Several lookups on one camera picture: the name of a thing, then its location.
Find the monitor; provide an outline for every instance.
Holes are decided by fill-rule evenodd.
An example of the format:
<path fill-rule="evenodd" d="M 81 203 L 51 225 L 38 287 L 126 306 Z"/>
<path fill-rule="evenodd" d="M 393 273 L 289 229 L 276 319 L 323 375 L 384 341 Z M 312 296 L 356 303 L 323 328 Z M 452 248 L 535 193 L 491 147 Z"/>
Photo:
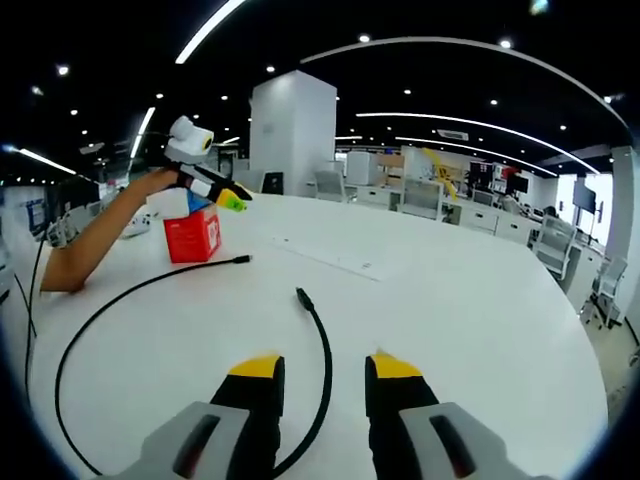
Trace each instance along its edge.
<path fill-rule="evenodd" d="M 488 187 L 493 181 L 493 165 L 489 163 L 471 162 L 469 165 L 469 182 Z"/>
<path fill-rule="evenodd" d="M 596 192 L 576 181 L 573 186 L 573 204 L 591 214 L 596 213 Z"/>
<path fill-rule="evenodd" d="M 527 193 L 529 191 L 529 179 L 518 175 L 509 175 L 507 178 L 507 195 L 513 192 Z"/>

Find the red box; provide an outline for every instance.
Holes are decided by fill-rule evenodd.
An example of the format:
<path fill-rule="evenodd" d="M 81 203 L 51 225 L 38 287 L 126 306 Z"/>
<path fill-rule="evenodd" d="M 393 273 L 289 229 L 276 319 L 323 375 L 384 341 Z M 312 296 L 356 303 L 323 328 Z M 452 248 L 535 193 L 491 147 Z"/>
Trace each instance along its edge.
<path fill-rule="evenodd" d="M 172 263 L 206 262 L 220 247 L 220 221 L 215 205 L 187 218 L 164 220 Z"/>

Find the white table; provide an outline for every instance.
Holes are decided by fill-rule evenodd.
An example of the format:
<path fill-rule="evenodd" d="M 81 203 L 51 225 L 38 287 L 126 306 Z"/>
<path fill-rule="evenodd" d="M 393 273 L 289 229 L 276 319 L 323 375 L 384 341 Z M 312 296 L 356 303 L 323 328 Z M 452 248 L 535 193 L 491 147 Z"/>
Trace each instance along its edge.
<path fill-rule="evenodd" d="M 606 428 L 598 363 L 573 308 L 533 254 L 508 241 L 433 222 L 315 199 L 256 196 L 221 211 L 223 249 L 245 265 L 203 269 L 143 288 L 108 310 L 67 363 L 61 405 L 92 463 L 117 473 L 143 439 L 189 403 L 208 401 L 228 370 L 257 354 L 286 358 L 284 458 L 320 400 L 322 348 L 297 304 L 303 286 L 334 354 L 334 390 L 316 442 L 286 479 L 373 479 L 364 360 L 377 348 L 421 369 L 498 433 L 529 474 L 566 478 Z M 370 261 L 374 281 L 292 253 Z M 503 259 L 495 262 L 495 251 Z M 102 304 L 171 270 L 163 232 L 119 241 L 77 295 L 61 296 L 39 330 L 32 403 L 46 436 L 82 478 L 89 471 L 55 419 L 54 377 L 65 346 Z"/>

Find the human arm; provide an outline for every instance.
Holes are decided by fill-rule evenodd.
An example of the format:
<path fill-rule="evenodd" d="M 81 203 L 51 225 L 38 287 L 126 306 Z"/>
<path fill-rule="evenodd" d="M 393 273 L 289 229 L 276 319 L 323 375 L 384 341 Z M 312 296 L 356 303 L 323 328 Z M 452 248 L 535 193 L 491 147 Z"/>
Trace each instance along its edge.
<path fill-rule="evenodd" d="M 71 245 L 51 251 L 40 290 L 75 292 L 82 289 L 147 196 L 176 183 L 177 178 L 177 172 L 162 169 L 131 182 Z"/>

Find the white cabinet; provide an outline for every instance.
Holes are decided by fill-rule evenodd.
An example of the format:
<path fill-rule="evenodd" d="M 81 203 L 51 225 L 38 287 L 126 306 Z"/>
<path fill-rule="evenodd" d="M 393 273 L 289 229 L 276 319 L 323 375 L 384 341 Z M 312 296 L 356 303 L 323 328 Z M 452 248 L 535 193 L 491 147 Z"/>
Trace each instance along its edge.
<path fill-rule="evenodd" d="M 576 312 L 591 295 L 593 280 L 602 265 L 602 256 L 586 246 L 574 245 L 569 252 L 569 264 L 564 280 L 560 282 Z"/>
<path fill-rule="evenodd" d="M 502 212 L 496 227 L 496 237 L 527 245 L 534 223 L 524 217 Z"/>
<path fill-rule="evenodd" d="M 498 214 L 487 210 L 463 208 L 460 212 L 460 226 L 494 235 L 498 224 Z"/>

